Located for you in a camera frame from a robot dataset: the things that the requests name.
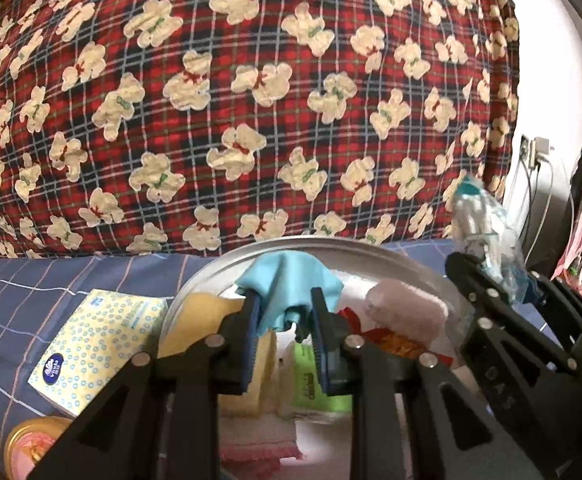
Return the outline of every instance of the teal cloth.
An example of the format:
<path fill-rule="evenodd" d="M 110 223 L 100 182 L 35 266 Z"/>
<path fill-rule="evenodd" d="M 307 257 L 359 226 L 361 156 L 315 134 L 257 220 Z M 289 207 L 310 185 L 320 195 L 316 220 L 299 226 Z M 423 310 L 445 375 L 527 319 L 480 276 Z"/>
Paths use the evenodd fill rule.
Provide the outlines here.
<path fill-rule="evenodd" d="M 267 330 L 284 332 L 295 323 L 295 339 L 303 341 L 310 334 L 311 289 L 319 286 L 329 312 L 344 288 L 315 256 L 301 251 L 276 251 L 258 256 L 235 282 L 238 294 L 253 289 L 261 297 L 258 336 Z"/>

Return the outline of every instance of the tissue box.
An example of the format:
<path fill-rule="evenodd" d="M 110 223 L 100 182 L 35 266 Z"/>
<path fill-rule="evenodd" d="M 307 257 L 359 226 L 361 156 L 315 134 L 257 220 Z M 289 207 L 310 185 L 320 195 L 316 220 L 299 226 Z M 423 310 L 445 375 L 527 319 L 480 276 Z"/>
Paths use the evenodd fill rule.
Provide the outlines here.
<path fill-rule="evenodd" d="M 133 354 L 157 340 L 166 311 L 160 298 L 94 288 L 49 344 L 29 384 L 78 416 Z"/>

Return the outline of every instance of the silver tray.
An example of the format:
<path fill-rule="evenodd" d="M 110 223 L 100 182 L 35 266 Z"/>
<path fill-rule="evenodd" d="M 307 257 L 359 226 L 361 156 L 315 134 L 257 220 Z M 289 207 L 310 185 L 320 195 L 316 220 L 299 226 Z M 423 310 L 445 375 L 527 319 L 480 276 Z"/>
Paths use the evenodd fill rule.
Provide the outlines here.
<path fill-rule="evenodd" d="M 449 313 L 463 315 L 471 308 L 449 280 L 396 251 L 351 238 L 289 236 L 234 249 L 200 269 L 174 298 L 162 325 L 160 341 L 170 332 L 174 320 L 180 315 L 182 301 L 190 292 L 232 297 L 235 280 L 257 256 L 282 250 L 312 254 L 334 271 L 345 284 L 340 301 L 346 306 L 364 300 L 369 288 L 381 278 L 397 278 L 444 300 Z"/>

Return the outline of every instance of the power outlet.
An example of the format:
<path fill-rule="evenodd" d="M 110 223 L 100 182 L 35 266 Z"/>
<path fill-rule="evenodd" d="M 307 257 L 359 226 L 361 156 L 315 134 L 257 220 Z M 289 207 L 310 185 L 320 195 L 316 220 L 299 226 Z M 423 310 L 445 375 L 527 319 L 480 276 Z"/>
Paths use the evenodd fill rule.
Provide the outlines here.
<path fill-rule="evenodd" d="M 530 171 L 535 167 L 535 141 L 526 136 L 520 141 L 520 160 Z"/>

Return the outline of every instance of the pink plush toy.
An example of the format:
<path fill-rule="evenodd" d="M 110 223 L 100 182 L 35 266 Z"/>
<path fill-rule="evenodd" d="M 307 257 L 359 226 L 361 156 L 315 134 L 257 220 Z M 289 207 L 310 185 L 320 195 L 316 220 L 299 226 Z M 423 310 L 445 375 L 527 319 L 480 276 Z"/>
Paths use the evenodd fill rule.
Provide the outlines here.
<path fill-rule="evenodd" d="M 383 279 L 366 298 L 367 314 L 396 334 L 429 346 L 444 330 L 446 303 L 401 280 Z"/>

